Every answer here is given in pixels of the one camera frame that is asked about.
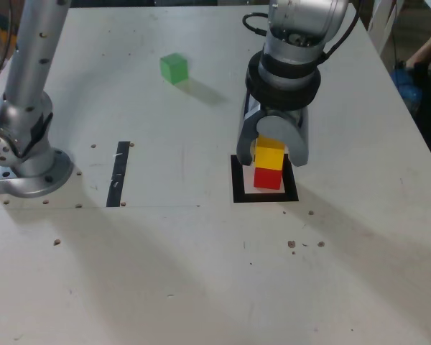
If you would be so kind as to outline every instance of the black ring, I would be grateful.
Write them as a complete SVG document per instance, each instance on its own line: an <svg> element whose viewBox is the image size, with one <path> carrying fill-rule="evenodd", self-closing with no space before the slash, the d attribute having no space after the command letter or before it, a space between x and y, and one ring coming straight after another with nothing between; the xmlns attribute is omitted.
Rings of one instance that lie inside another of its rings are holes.
<svg viewBox="0 0 431 345"><path fill-rule="evenodd" d="M260 62L264 68L271 74L274 74L281 78L287 79L298 79L306 77L313 73L318 65L318 61L312 61L311 63L303 63L301 65L291 65L289 63L282 63L276 60L274 57L262 52Z"/></svg>
<svg viewBox="0 0 431 345"><path fill-rule="evenodd" d="M249 93L262 106L269 106L278 110L298 110L310 104L318 92L321 84L321 74L316 68L310 82L298 90L285 91L274 88L259 75L261 52L255 54L249 61L246 74L246 87Z"/></svg>

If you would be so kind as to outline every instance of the red cube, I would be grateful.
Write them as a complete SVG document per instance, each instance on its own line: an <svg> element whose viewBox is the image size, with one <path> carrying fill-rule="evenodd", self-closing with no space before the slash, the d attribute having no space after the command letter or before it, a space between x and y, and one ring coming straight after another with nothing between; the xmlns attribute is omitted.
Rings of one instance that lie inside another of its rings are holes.
<svg viewBox="0 0 431 345"><path fill-rule="evenodd" d="M254 172L254 187L279 190L281 188L282 170L256 167Z"/></svg>

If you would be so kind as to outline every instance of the black square marker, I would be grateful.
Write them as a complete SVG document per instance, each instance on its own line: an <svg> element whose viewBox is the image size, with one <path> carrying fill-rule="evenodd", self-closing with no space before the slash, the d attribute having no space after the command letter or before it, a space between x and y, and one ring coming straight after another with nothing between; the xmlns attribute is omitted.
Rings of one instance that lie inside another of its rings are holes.
<svg viewBox="0 0 431 345"><path fill-rule="evenodd" d="M282 203L285 201L298 201L297 187L294 173L287 154L284 154L282 163L282 182L284 193L248 193L244 192L243 166L236 155L231 155L231 184L233 186L234 203Z"/></svg>

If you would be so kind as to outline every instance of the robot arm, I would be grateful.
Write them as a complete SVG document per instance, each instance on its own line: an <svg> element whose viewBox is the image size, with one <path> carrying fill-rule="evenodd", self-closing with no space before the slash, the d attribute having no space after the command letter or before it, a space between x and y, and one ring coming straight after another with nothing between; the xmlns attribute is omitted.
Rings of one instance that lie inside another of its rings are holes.
<svg viewBox="0 0 431 345"><path fill-rule="evenodd" d="M306 164L306 108L320 85L317 66L329 56L323 53L324 44L337 33L347 6L348 0L271 0L269 28L256 30L267 40L246 74L248 93L237 146L242 164L251 164L251 144L259 133L284 142L295 165ZM70 158L48 141L53 113L43 91L69 7L70 0L25 2L0 98L0 194L43 196L72 172Z"/></svg>
<svg viewBox="0 0 431 345"><path fill-rule="evenodd" d="M0 98L0 194L31 198L67 181L72 162L51 148L53 113L43 91L70 0L27 0Z"/></svg>
<svg viewBox="0 0 431 345"><path fill-rule="evenodd" d="M318 65L356 25L358 13L342 39L329 53L323 52L347 6L348 0L271 0L266 32L246 24L246 18L256 14L245 16L244 24L265 35L266 42L249 61L246 74L248 92L236 148L241 164L252 163L251 145L259 134L284 142L294 165L307 163L307 106L320 86Z"/></svg>

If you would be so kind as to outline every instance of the black tape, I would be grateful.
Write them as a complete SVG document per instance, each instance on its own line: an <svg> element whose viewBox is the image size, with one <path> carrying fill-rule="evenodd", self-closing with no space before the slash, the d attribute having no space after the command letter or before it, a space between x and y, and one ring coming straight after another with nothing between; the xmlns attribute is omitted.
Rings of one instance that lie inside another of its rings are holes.
<svg viewBox="0 0 431 345"><path fill-rule="evenodd" d="M116 148L115 163L113 164L112 181L108 189L107 207L119 207L121 192L123 191L124 176L128 164L130 142L119 142Z"/></svg>
<svg viewBox="0 0 431 345"><path fill-rule="evenodd" d="M298 201L297 187L295 186L294 173L289 158L284 154L282 163L282 182L284 193L251 193L244 190L243 166L236 155L231 155L231 184L233 186L234 203L284 203Z"/></svg>

